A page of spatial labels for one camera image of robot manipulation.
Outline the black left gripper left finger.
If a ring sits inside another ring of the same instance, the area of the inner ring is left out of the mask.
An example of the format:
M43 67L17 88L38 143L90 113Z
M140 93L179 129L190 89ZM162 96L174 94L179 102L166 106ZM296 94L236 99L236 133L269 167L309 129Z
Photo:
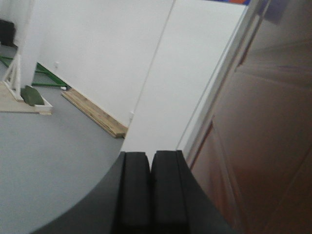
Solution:
M150 167L144 152L121 152L104 178L37 234L146 234L151 225Z

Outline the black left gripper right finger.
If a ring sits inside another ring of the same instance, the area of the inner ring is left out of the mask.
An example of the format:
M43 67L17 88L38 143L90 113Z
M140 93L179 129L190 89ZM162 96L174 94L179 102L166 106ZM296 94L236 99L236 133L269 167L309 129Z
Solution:
M156 234L234 234L192 175L181 151L157 151L151 176Z

